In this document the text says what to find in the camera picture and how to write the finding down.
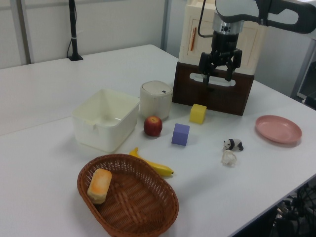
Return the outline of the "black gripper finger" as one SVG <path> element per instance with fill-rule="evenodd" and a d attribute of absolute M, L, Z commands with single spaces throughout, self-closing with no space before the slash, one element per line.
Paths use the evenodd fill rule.
<path fill-rule="evenodd" d="M 218 73 L 215 71 L 216 65 L 214 62 L 217 62 L 218 52 L 212 51 L 211 53 L 203 52 L 200 56 L 198 70 L 203 77 L 203 84 L 208 86 L 210 76 L 218 76 Z"/>
<path fill-rule="evenodd" d="M 231 81 L 235 69 L 241 66 L 241 58 L 242 51 L 237 48 L 234 51 L 230 51 L 224 54 L 225 65 L 227 67 L 225 76 L 226 81 Z"/>

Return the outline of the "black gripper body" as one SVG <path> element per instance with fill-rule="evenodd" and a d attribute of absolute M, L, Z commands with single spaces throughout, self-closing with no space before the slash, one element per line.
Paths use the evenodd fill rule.
<path fill-rule="evenodd" d="M 237 48 L 239 34 L 222 34 L 214 31 L 212 39 L 212 51 L 218 52 L 217 62 L 214 65 L 225 65 L 224 54 Z"/>

